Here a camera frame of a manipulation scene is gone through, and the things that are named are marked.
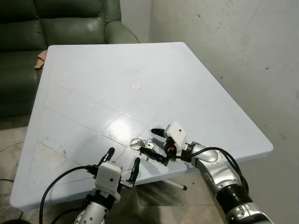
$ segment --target small object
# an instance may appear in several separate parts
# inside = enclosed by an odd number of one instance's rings
[[[142,140],[140,138],[134,138],[130,141],[131,149],[139,150],[140,148],[148,148],[154,150],[155,145],[153,139]]]
[[[143,140],[139,138],[134,138],[130,141],[130,147],[134,150],[139,150],[143,145]]]
[[[182,190],[187,190],[187,186],[183,185],[183,184],[179,184],[179,183],[176,183],[172,180],[169,180],[169,179],[166,179],[166,180],[163,180],[163,182],[167,183],[167,184],[170,184],[172,186],[175,186],[177,188],[180,188]]]
[[[34,66],[34,69],[38,70],[43,67],[45,60],[46,60],[47,52],[48,52],[47,50],[44,50],[42,53],[40,53],[37,56],[38,60],[36,62],[36,65]]]

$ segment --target green sofa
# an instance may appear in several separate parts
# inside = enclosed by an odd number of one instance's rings
[[[138,43],[120,0],[2,0],[0,33],[0,117],[31,113],[50,45]]]

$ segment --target white wall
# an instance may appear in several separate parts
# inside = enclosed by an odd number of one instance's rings
[[[149,40],[185,42],[269,138],[242,169],[273,221],[297,224],[298,1],[152,0]]]
[[[121,0],[121,21],[140,43],[149,41],[151,0]]]

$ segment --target table surface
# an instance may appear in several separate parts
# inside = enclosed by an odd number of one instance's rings
[[[134,90],[132,83],[142,87]],[[139,156],[130,140],[152,138],[151,128],[174,121],[189,141],[226,149],[237,161],[273,150],[184,43],[50,46],[11,204],[37,208],[51,181],[78,165],[97,164],[110,147],[126,179]],[[142,159],[136,184],[194,170],[184,162],[164,167]],[[90,174],[76,171],[53,187],[47,203],[84,198],[93,185]]]

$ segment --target black cable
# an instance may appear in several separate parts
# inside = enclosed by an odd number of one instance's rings
[[[84,207],[65,210],[65,211],[61,212],[58,216],[56,216],[55,219],[51,222],[51,224],[55,224],[57,222],[57,220],[60,219],[63,215],[70,213],[70,212],[74,212],[74,211],[80,211],[83,208]]]
[[[19,218],[18,218],[19,220],[21,219],[22,215],[23,215],[23,212],[21,212],[21,214],[20,214],[20,216],[19,216]]]
[[[241,184],[242,186],[244,187],[245,191],[247,192],[247,194],[249,194],[249,186],[248,186],[248,183],[245,179],[245,177],[243,176],[242,172],[241,172],[241,169],[238,165],[238,163],[236,162],[236,160],[233,158],[233,156],[228,153],[227,151],[225,151],[224,149],[222,148],[218,148],[218,147],[207,147],[207,148],[204,148],[198,152],[195,152],[195,153],[192,153],[192,154],[189,154],[189,155],[181,155],[181,156],[177,156],[177,155],[172,155],[170,153],[168,153],[166,150],[165,150],[165,153],[166,155],[168,155],[169,157],[172,157],[172,158],[175,158],[175,159],[184,159],[184,158],[191,158],[191,157],[194,157],[194,156],[197,156],[201,153],[204,153],[206,151],[209,151],[209,150],[218,150],[220,152],[223,153],[224,157],[227,159],[227,161],[229,162],[229,164],[231,165],[231,167],[236,171],[236,173],[239,175],[240,177],[240,180],[241,180]]]
[[[21,144],[21,143],[24,143],[24,142],[22,141],[22,142],[14,143],[14,144],[12,144],[12,145],[10,145],[10,146],[7,146],[6,148],[2,149],[2,150],[0,151],[0,153],[3,152],[3,151],[6,150],[6,149],[12,147],[12,146],[15,146],[15,145],[18,145],[18,144]]]
[[[64,172],[63,174],[61,174],[59,177],[57,177],[50,185],[49,187],[46,189],[45,193],[43,194],[43,197],[42,197],[42,200],[41,200],[41,205],[40,205],[40,209],[39,209],[39,224],[43,224],[43,206],[45,204],[45,199],[46,199],[46,196],[48,194],[48,192],[51,190],[51,188],[54,186],[55,183],[57,183],[61,178],[63,178],[65,175],[73,172],[73,171],[76,171],[76,170],[79,170],[79,169],[86,169],[87,166],[80,166],[80,167],[75,167],[73,169],[70,169],[66,172]]]
[[[9,182],[14,182],[14,180],[9,180],[9,179],[0,179],[0,181],[9,181]]]

